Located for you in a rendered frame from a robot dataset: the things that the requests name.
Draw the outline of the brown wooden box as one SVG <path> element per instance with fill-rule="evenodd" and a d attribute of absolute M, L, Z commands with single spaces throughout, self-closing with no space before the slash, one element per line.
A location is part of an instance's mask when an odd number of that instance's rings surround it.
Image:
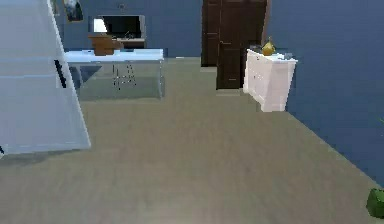
<path fill-rule="evenodd" d="M 89 35 L 88 38 L 96 56 L 113 55 L 116 50 L 123 48 L 123 44 L 110 35 Z"/>

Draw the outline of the green house plant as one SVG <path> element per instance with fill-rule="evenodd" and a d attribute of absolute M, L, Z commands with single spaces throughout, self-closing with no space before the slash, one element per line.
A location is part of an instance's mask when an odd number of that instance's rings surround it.
<path fill-rule="evenodd" d="M 370 190 L 366 209 L 372 217 L 384 219 L 384 190 L 377 188 Z"/>

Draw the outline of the dark brown room door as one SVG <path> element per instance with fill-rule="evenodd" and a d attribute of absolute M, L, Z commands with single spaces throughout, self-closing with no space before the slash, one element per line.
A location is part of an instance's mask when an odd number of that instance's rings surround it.
<path fill-rule="evenodd" d="M 265 41 L 271 5 L 272 0 L 203 0 L 201 66 L 217 69 L 217 89 L 242 87 L 246 50 Z"/>

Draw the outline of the dark framed wall picture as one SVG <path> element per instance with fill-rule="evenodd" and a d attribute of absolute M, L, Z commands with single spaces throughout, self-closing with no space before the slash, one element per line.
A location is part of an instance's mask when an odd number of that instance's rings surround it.
<path fill-rule="evenodd" d="M 79 0 L 63 0 L 63 4 L 69 22 L 80 22 L 84 19 Z"/>

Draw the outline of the yellow vase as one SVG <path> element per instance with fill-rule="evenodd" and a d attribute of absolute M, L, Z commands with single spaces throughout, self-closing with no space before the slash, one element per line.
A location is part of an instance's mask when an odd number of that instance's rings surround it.
<path fill-rule="evenodd" d="M 275 46 L 272 43 L 272 39 L 268 38 L 268 41 L 262 47 L 262 54 L 264 56 L 271 56 L 275 52 Z"/>

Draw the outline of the pale blue glass table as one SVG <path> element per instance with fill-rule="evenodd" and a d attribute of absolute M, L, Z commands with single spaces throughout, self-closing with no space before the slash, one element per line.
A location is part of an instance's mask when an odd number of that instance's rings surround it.
<path fill-rule="evenodd" d="M 83 101 L 108 99 L 159 98 L 164 96 L 161 74 L 162 49 L 122 49 L 113 55 L 96 56 L 93 50 L 65 53 L 75 89 Z M 118 90 L 113 85 L 112 67 L 131 64 L 136 77 L 135 86 Z"/>

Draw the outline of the white chest of drawers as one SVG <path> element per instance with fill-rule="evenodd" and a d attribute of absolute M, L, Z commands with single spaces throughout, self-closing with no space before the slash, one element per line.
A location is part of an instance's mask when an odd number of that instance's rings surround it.
<path fill-rule="evenodd" d="M 248 49 L 243 92 L 260 104 L 262 112 L 284 111 L 296 63 L 296 59 L 285 59 L 280 53 L 264 56 Z"/>

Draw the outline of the grey framed window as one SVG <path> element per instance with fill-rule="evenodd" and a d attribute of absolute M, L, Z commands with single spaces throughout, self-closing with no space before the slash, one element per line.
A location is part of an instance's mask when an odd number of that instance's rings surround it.
<path fill-rule="evenodd" d="M 93 19 L 94 33 L 113 38 L 144 39 L 145 25 L 139 15 L 100 15 Z"/>

